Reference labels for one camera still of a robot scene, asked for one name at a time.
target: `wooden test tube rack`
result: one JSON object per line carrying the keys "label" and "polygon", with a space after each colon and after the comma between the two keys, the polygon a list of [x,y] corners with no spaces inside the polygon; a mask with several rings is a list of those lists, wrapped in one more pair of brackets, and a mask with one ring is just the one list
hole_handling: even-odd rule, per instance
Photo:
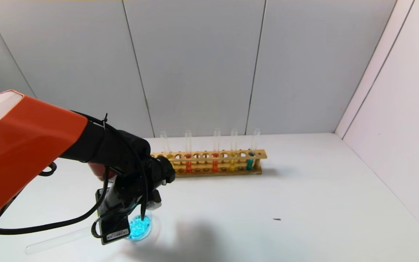
{"label": "wooden test tube rack", "polygon": [[[258,150],[238,150],[236,156],[231,156],[233,151],[219,151],[218,157],[213,157],[214,151],[193,151],[189,159],[185,158],[187,152],[169,152],[169,153],[151,153],[151,156],[164,156],[173,163],[176,170],[176,177],[204,177],[204,176],[233,176],[233,175],[251,175],[261,174],[260,160],[266,159],[268,156],[263,149]],[[247,169],[249,159],[253,159],[253,167]],[[235,161],[235,171],[229,170],[230,161]],[[192,172],[186,172],[186,162],[192,162]],[[218,161],[218,171],[212,171],[213,161]]]}

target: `blue gel beads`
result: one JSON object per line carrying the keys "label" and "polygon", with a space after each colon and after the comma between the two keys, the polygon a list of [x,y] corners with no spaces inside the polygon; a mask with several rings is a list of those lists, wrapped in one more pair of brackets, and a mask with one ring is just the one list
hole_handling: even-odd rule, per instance
{"label": "blue gel beads", "polygon": [[141,217],[135,216],[130,222],[130,235],[128,238],[132,241],[138,241],[144,239],[151,231],[151,220],[148,216],[145,216],[143,221]]}

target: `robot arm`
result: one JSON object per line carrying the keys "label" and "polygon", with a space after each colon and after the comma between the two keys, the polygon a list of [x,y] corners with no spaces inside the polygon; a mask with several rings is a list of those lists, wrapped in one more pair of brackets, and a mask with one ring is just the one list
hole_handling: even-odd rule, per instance
{"label": "robot arm", "polygon": [[[58,157],[105,166],[105,187],[97,191],[95,205],[100,234],[94,230],[95,224],[92,226],[93,235],[101,238],[103,244],[126,237],[127,216],[140,204],[142,216],[146,208],[159,206],[161,198],[156,188],[175,179],[168,159],[151,157],[146,140],[114,129],[106,119],[100,121],[15,91],[1,93],[0,210],[35,176],[43,175],[43,169]],[[110,171],[117,177],[104,192]],[[52,229],[88,216],[87,212],[77,220],[25,229],[0,229],[0,234]]]}

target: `empty test tube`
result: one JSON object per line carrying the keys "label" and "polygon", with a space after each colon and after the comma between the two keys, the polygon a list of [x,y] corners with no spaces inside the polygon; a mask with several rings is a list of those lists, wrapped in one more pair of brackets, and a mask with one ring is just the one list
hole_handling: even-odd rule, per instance
{"label": "empty test tube", "polygon": [[[213,140],[213,158],[216,158],[219,156],[219,139],[221,137],[221,130],[219,128],[216,128],[214,130],[214,140]],[[218,161],[213,161],[213,167],[211,168],[213,172],[218,171]]]}
{"label": "empty test tube", "polygon": [[[189,159],[192,157],[192,131],[185,131],[185,158]],[[186,172],[192,172],[192,161],[186,162]]]}
{"label": "empty test tube", "polygon": [[[255,128],[253,132],[253,137],[251,138],[251,146],[250,152],[248,153],[249,156],[255,156],[256,148],[258,147],[258,139],[260,137],[260,129]],[[253,168],[253,159],[248,159],[247,161],[247,170],[251,170]]]}
{"label": "empty test tube", "polygon": [[[231,131],[231,157],[236,157],[237,156],[237,129],[234,128]],[[236,161],[235,160],[231,160],[229,161],[229,170],[230,171],[235,171],[236,170]]]}
{"label": "empty test tube", "polygon": [[172,159],[173,155],[171,154],[171,150],[169,148],[169,141],[168,141],[168,135],[166,134],[166,131],[161,131],[161,141],[163,142],[163,150],[166,154],[167,159]]}
{"label": "empty test tube", "polygon": [[31,255],[38,252],[42,252],[47,249],[52,249],[54,247],[58,247],[60,245],[76,241],[80,238],[87,237],[89,235],[91,235],[91,227],[85,227],[84,229],[79,229],[59,237],[55,237],[36,244],[29,245],[25,248],[25,254]]}

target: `label sticker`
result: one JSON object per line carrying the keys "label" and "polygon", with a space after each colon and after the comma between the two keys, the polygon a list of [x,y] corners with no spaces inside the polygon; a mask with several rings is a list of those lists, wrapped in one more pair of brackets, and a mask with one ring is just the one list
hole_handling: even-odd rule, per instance
{"label": "label sticker", "polygon": [[116,232],[106,235],[106,240],[115,239],[115,238],[121,237],[123,235],[128,235],[128,234],[130,234],[128,229],[123,229],[121,231],[116,231]]}

